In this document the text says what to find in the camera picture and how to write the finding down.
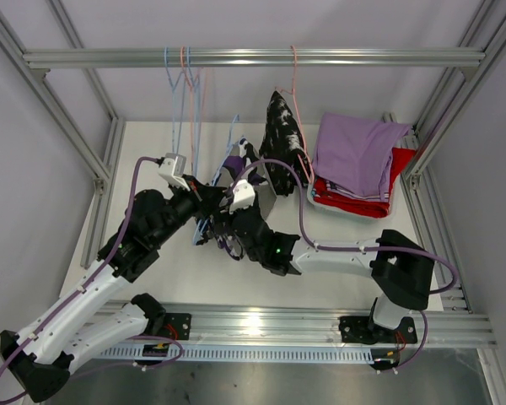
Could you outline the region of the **blue hanger with patterned trousers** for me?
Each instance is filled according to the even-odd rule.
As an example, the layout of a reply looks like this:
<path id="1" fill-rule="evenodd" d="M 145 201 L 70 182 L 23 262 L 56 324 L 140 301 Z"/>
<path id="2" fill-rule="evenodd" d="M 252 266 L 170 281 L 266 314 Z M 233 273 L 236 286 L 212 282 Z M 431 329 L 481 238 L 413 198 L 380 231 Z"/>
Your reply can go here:
<path id="1" fill-rule="evenodd" d="M 208 183 L 209 186 L 216 185 L 216 183 L 221 175 L 221 169 L 223 168 L 223 163 L 230 156 L 230 152 L 231 152 L 232 147 L 234 145 L 232 142 L 234 125 L 236 122 L 239 122 L 239 121 L 240 121 L 240 115 L 236 114 L 229 124 L 229 135 L 227 137 L 225 155 L 224 155 L 223 159 L 221 160 L 218 168 L 214 171 L 213 178 Z M 198 221 L 198 223 L 196 225 L 195 232 L 192 237 L 192 244 L 194 246 L 198 246 L 200 244 L 200 242 L 202 241 L 202 236 L 207 228 L 207 225 L 208 225 L 207 219 L 201 219 Z"/>

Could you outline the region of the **white plastic mesh basket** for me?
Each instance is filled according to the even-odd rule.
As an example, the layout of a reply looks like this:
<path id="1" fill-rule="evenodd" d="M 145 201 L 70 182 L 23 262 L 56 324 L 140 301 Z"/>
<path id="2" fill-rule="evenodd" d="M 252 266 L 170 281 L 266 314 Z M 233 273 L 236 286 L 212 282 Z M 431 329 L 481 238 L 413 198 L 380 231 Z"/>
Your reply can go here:
<path id="1" fill-rule="evenodd" d="M 327 188 L 323 180 L 318 180 L 309 192 L 314 205 L 321 208 L 334 208 L 337 213 L 351 214 L 367 219 L 384 219 L 391 214 L 391 200 L 372 201 L 347 197 Z"/>

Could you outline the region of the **red trousers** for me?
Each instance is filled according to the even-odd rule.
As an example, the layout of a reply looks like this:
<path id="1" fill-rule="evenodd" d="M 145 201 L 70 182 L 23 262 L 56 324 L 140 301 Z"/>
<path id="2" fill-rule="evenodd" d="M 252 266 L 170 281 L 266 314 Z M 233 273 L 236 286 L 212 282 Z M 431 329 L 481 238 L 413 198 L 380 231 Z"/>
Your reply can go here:
<path id="1" fill-rule="evenodd" d="M 372 200 L 372 201 L 387 201 L 388 199 L 390 199 L 391 200 L 391 207 L 392 207 L 396 180 L 400 176 L 401 172 L 410 163 L 410 161 L 412 160 L 412 158 L 414 157 L 415 154 L 416 154 L 416 151 L 413 149 L 409 149 L 409 148 L 393 148 L 392 149 L 392 158 L 391 158 L 391 163 L 390 163 L 389 188 L 388 188 L 388 192 L 383 197 L 381 195 L 360 197 L 359 195 L 352 193 L 350 191 L 346 191 L 341 186 L 337 185 L 336 183 L 334 183 L 332 181 L 328 181 L 326 179 L 323 179 L 322 177 L 317 177 L 315 179 L 314 184 L 318 180 L 323 180 L 326 183 L 327 188 L 329 190 L 331 190 L 333 192 L 337 192 L 337 193 L 347 196 L 347 197 L 354 197 L 354 198 L 358 198 L 358 199 L 367 199 L 367 200 Z"/>

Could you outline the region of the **black white patterned trousers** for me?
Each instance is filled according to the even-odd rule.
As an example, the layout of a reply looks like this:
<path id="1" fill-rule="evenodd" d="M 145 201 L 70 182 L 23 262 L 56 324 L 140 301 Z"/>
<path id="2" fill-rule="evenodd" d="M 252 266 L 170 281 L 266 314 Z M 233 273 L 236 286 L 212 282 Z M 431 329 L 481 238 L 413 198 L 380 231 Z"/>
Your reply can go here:
<path id="1" fill-rule="evenodd" d="M 287 101 L 276 90 L 266 108 L 265 135 L 260 156 L 289 165 L 299 177 L 301 186 L 309 184 L 311 167 L 302 133 Z M 293 194 L 297 186 L 293 175 L 281 165 L 266 163 L 265 166 L 275 193 L 285 197 Z"/>

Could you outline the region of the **pink wire hanger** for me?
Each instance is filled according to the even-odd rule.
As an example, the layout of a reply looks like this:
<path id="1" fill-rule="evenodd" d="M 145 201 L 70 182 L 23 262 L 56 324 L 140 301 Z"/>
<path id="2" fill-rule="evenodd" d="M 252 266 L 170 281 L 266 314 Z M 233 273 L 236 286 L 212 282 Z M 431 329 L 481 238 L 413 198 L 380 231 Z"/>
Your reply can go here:
<path id="1" fill-rule="evenodd" d="M 181 47 L 180 68 L 184 73 L 186 88 L 188 89 L 191 167 L 194 167 L 198 160 L 200 148 L 204 88 L 202 85 L 203 68 L 193 67 L 191 62 L 191 48 L 189 46 Z"/>
<path id="2" fill-rule="evenodd" d="M 301 160 L 301 165 L 303 167 L 304 173 L 305 173 L 306 178 L 308 180 L 308 184 L 312 185 L 314 182 L 314 179 L 315 179 L 315 172 L 314 172 L 313 165 L 311 163 L 311 158 L 310 158 L 310 155 L 308 152 L 308 144 L 307 144 L 307 141 L 304 136 L 304 129 L 303 129 L 302 120 L 301 120 L 301 116 L 300 116 L 299 103 L 298 103 L 297 91 L 296 91 L 299 59 L 298 59 L 298 53 L 297 53 L 296 47 L 294 45 L 290 46 L 290 50 L 292 52 L 292 59 L 293 59 L 293 74 L 292 74 L 292 79 L 291 79 L 291 88 L 285 89 L 282 87 L 276 87 L 276 91 L 278 91 L 280 93 L 286 93 L 292 97 L 293 106 L 294 106 L 294 110 L 296 113 L 296 115 L 295 115 L 296 121 L 298 123 L 301 139 L 304 144 L 305 160 Z"/>

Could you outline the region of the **blue hanger with lilac trousers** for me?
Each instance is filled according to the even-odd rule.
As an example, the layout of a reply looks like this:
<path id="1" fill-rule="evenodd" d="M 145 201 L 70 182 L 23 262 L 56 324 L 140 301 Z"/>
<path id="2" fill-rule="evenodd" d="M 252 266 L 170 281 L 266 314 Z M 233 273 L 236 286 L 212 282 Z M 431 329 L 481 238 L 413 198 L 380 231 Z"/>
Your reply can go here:
<path id="1" fill-rule="evenodd" d="M 190 47 L 186 48 L 186 77 L 189 80 L 190 89 L 191 173 L 197 176 L 202 108 L 202 69 L 192 66 L 192 53 Z"/>

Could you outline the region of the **light blue wire hanger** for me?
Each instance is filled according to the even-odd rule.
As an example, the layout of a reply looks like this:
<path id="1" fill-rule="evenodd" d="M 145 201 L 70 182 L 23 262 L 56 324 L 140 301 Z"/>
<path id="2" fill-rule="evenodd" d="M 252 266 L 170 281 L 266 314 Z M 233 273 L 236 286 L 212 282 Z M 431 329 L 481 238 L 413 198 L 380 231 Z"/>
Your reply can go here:
<path id="1" fill-rule="evenodd" d="M 176 79 L 173 79 L 169 66 L 168 47 L 164 49 L 164 69 L 171 90 L 171 146 L 172 152 L 178 154 L 184 121 L 186 80 L 182 71 L 178 73 Z"/>

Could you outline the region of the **lilac purple trousers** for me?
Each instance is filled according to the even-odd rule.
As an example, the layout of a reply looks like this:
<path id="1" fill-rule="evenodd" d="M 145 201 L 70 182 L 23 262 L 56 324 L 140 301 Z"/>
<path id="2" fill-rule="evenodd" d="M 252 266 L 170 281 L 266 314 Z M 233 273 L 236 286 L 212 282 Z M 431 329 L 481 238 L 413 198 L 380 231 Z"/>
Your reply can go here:
<path id="1" fill-rule="evenodd" d="M 392 149 L 409 124 L 327 112 L 320 120 L 313 157 L 317 177 L 358 197 L 388 199 Z"/>

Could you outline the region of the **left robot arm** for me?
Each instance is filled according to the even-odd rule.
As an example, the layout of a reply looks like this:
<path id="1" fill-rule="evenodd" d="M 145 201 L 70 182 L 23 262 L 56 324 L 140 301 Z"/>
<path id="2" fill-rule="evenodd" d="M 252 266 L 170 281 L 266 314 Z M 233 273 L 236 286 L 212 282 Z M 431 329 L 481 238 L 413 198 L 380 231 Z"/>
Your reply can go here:
<path id="1" fill-rule="evenodd" d="M 157 190 L 131 191 L 126 216 L 88 272 L 44 315 L 18 332 L 0 333 L 3 369 L 34 402 L 60 391 L 70 376 L 99 352 L 137 335 L 167 337 L 169 318 L 150 294 L 138 294 L 113 318 L 85 322 L 116 292 L 133 284 L 159 259 L 159 249 L 190 219 L 216 213 L 225 188 L 184 177 L 167 199 Z"/>

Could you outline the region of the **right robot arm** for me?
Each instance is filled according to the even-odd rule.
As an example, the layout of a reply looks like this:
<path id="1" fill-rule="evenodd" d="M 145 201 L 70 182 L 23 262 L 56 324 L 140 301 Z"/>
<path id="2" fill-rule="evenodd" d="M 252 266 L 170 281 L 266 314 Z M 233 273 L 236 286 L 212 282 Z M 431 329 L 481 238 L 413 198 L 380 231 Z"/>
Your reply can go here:
<path id="1" fill-rule="evenodd" d="M 303 236 L 272 230 L 256 208 L 222 213 L 213 220 L 215 236 L 228 236 L 248 257 L 272 274 L 357 275 L 373 280 L 381 291 L 367 321 L 370 337 L 386 341 L 412 311 L 429 304 L 434 261 L 401 232 L 385 229 L 377 239 L 323 246 Z"/>

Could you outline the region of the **aluminium frame structure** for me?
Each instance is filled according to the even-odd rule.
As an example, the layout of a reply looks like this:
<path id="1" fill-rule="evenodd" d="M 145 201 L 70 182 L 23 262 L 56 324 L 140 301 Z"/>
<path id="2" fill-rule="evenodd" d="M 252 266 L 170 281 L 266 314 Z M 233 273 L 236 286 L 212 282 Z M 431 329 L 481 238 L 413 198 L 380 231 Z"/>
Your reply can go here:
<path id="1" fill-rule="evenodd" d="M 493 74 L 506 53 L 506 11 L 483 48 L 472 46 L 482 28 L 499 5 L 497 1 L 482 1 L 456 47 L 420 47 L 416 49 L 384 48 L 195 48 L 193 64 L 200 68 L 284 67 L 295 63 L 305 66 L 372 66 L 372 67 L 441 67 L 444 72 L 428 98 L 417 121 L 417 130 L 424 134 L 418 145 L 417 157 L 404 174 L 403 193 L 416 219 L 423 214 L 420 197 L 410 193 L 423 176 L 429 176 L 428 165 L 438 152 L 448 131 L 457 123 L 475 95 Z M 49 7 L 73 46 L 70 49 L 29 50 L 24 47 L 0 10 L 0 47 L 30 86 L 54 122 L 75 147 L 91 170 L 96 190 L 92 212 L 94 221 L 89 230 L 94 238 L 86 240 L 92 249 L 100 241 L 110 209 L 110 189 L 115 183 L 117 158 L 99 159 L 85 142 L 65 106 L 47 85 L 44 76 L 52 69 L 82 69 L 103 101 L 108 98 L 98 79 L 100 68 L 161 68 L 164 49 L 159 48 L 94 48 L 84 47 L 74 24 L 61 1 L 51 1 Z"/>

